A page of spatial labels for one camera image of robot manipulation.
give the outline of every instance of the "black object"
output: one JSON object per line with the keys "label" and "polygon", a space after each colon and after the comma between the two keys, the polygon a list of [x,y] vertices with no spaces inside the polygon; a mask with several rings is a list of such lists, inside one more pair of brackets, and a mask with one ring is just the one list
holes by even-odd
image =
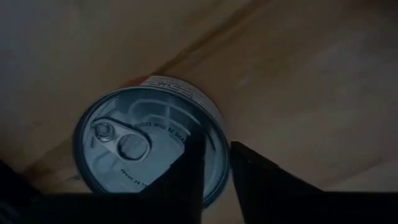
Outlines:
{"label": "black object", "polygon": [[[200,223],[204,141],[187,139],[184,154],[139,194],[46,195],[34,200],[22,223],[112,221]],[[239,142],[231,143],[231,168],[246,224],[389,223],[397,194],[322,192]]]}
{"label": "black object", "polygon": [[20,211],[42,194],[0,161],[0,223],[16,222]]}

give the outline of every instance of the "wood grain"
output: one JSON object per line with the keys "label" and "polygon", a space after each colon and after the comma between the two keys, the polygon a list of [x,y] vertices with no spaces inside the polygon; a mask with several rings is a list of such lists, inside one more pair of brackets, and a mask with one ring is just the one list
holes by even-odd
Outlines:
{"label": "wood grain", "polygon": [[24,177],[45,193],[91,192],[78,174],[67,139],[29,166]]}
{"label": "wood grain", "polygon": [[[386,179],[397,178],[388,175],[398,161],[396,10],[394,1],[253,1],[156,71],[198,86],[218,105],[230,140],[311,184],[392,190],[398,179]],[[197,21],[194,14],[184,23]],[[71,181],[64,169],[71,160],[40,167],[67,152],[60,146],[24,173],[43,189],[65,190],[61,185],[73,184],[48,188],[56,177],[45,173],[64,170],[55,182]],[[203,222],[242,221],[229,181]]]}
{"label": "wood grain", "polygon": [[1,2],[1,159],[24,170],[100,95],[154,71],[246,1]]}

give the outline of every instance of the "can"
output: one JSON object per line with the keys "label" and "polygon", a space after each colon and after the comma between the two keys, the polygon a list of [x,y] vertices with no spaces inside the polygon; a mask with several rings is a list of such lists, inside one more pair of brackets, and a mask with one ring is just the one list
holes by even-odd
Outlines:
{"label": "can", "polygon": [[176,78],[138,78],[94,102],[73,135],[76,166],[93,192],[139,193],[183,154],[198,125],[206,131],[206,208],[227,183],[229,144],[215,104]]}

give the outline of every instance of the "metal lid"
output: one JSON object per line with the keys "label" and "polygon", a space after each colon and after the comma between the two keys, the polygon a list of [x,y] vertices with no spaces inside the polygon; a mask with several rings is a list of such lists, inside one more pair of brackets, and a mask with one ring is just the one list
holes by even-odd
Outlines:
{"label": "metal lid", "polygon": [[206,130],[207,207],[228,179],[228,143],[206,111],[178,94],[132,87],[102,97],[76,127],[75,160],[93,191],[138,193],[183,154],[195,126]]}

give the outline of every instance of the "pull tab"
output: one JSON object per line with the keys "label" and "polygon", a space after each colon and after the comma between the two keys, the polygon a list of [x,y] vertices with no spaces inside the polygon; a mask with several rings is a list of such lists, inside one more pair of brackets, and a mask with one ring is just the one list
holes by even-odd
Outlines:
{"label": "pull tab", "polygon": [[111,119],[100,118],[92,122],[95,139],[110,152],[126,162],[141,162],[149,155],[149,138]]}

